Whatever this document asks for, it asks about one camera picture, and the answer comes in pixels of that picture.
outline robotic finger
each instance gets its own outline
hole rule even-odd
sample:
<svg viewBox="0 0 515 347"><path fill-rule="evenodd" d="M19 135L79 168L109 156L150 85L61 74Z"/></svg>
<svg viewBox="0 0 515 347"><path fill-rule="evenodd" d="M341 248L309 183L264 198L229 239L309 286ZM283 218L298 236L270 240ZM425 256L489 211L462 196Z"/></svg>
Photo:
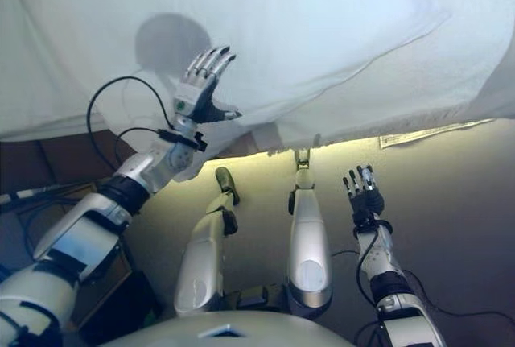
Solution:
<svg viewBox="0 0 515 347"><path fill-rule="evenodd" d="M236 55L229 50L229 46L209 49L193 60L175 93L176 113L197 124L221 122L241 116L235 107L217 108L214 104L217 102L212 96L220 76L236 59Z"/></svg>

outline black joint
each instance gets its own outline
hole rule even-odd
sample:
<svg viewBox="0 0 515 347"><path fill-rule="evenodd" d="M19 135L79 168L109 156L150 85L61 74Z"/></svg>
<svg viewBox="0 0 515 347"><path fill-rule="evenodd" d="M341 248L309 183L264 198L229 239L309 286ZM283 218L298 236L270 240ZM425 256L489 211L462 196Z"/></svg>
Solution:
<svg viewBox="0 0 515 347"><path fill-rule="evenodd" d="M174 134L171 131L159 129L158 135L162 140L166 140L167 142L182 143L185 146L191 147L193 150L199 149L199 143L196 140L195 141L190 140L188 138L185 138L182 135Z"/></svg>
<svg viewBox="0 0 515 347"><path fill-rule="evenodd" d="M224 220L224 235L230 236L231 234L235 234L238 231L236 216L233 212L224 207L222 207L220 211L222 212L222 218Z"/></svg>
<svg viewBox="0 0 515 347"><path fill-rule="evenodd" d="M98 193L115 201L130 215L137 213L150 197L141 184L127 176L114 176L100 186Z"/></svg>
<svg viewBox="0 0 515 347"><path fill-rule="evenodd" d="M60 277L74 287L75 283L79 281L79 275L86 268L86 265L56 249L50 249L47 256L50 259L36 263L33 271L49 273Z"/></svg>
<svg viewBox="0 0 515 347"><path fill-rule="evenodd" d="M375 303L379 303L386 296L397 293L410 293L410 288L406 278L397 272L388 271L372 277L370 280L370 291Z"/></svg>
<svg viewBox="0 0 515 347"><path fill-rule="evenodd" d="M379 193L379 189L375 188L373 190L368 190L365 193L366 198L366 206L367 208L376 213L378 216L383 213L385 209L385 200L383 196Z"/></svg>
<svg viewBox="0 0 515 347"><path fill-rule="evenodd" d="M358 232L369 231L377 228L376 219L372 212L367 209L358 209L353 215L352 220Z"/></svg>
<svg viewBox="0 0 515 347"><path fill-rule="evenodd" d="M293 212L295 209L295 190L290 192L288 196L288 213L293 216Z"/></svg>
<svg viewBox="0 0 515 347"><path fill-rule="evenodd" d="M201 151L201 152L205 152L206 148L208 147L208 144L204 140L202 140L203 136L204 136L204 134L202 134L201 132L199 132L199 131L195 132L195 141L197 144L197 150Z"/></svg>

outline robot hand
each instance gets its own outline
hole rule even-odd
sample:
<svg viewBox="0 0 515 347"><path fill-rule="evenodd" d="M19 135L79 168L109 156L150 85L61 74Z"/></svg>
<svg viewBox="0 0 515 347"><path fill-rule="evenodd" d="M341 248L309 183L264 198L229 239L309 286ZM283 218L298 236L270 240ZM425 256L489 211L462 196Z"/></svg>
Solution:
<svg viewBox="0 0 515 347"><path fill-rule="evenodd" d="M358 166L357 172L360 174L363 186L360 186L356 173L353 170L349 171L348 174L350 175L354 191L352 191L347 177L344 177L343 181L347 189L352 211L354 212L352 215L354 224L360 229L375 222L373 215L374 213L380 215L383 212L385 200L379 193L379 188L377 188L372 166L368 165L366 168Z"/></svg>
<svg viewBox="0 0 515 347"><path fill-rule="evenodd" d="M233 107L229 110L216 108L212 99L221 74L235 58L236 55L229 52L228 46L200 53L180 81L174 99L175 112L198 124L231 120L241 116Z"/></svg>

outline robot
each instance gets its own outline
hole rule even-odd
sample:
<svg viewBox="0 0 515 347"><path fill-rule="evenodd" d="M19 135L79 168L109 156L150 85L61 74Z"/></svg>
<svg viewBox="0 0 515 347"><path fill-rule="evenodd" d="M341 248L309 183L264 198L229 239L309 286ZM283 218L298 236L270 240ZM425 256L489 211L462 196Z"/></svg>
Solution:
<svg viewBox="0 0 515 347"><path fill-rule="evenodd" d="M174 99L172 128L159 130L148 152L128 158L113 177L88 194L41 239L35 263L0 285L0 346L61 345L79 285L105 269L132 216L206 143L197 126L241 116L213 105L212 95L235 55L229 47L199 54L185 72ZM175 293L175 319L127 335L107 346L164 345L352 345L308 320L331 303L328 240L309 169L309 151L298 151L289 210L287 282L251 292L223 291L223 238L237 231L233 206L240 197L229 171L219 168L220 195L207 207L185 250ZM346 178L360 262L368 276L381 337L387 345L445 346L433 321L411 291L392 253L392 226L379 215L384 201L371 167Z"/></svg>

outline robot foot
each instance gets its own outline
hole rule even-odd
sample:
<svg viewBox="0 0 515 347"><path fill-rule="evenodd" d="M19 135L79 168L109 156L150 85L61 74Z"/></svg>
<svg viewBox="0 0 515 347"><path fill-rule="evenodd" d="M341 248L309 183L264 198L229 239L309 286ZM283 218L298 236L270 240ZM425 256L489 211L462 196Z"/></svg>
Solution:
<svg viewBox="0 0 515 347"><path fill-rule="evenodd" d="M233 194L233 205L240 203L240 196L236 191L233 176L226 167L218 167L215 171L216 182L220 185L222 192L231 192Z"/></svg>

